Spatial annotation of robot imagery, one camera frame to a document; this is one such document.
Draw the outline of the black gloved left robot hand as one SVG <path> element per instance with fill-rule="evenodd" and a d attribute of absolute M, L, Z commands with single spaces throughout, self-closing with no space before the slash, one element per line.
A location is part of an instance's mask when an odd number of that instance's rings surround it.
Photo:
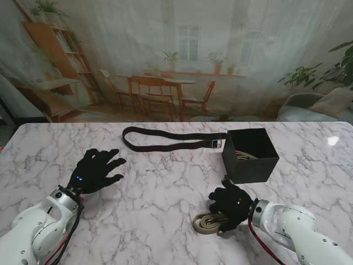
<path fill-rule="evenodd" d="M 76 194 L 91 194 L 123 179 L 121 174 L 108 176 L 111 171 L 126 163 L 123 158 L 113 159 L 118 153 L 118 149 L 110 151 L 87 150 L 77 163 L 67 188 Z"/>

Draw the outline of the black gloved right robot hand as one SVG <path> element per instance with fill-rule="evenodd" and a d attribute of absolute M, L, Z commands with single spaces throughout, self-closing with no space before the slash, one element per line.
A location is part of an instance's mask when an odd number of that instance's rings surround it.
<path fill-rule="evenodd" d="M 228 219 L 218 229 L 219 232 L 227 232 L 246 221 L 254 201 L 246 191 L 233 184 L 227 175 L 221 183 L 223 188 L 216 188 L 208 196 L 209 200 L 214 201 L 209 210 L 213 214 L 222 213 Z"/>

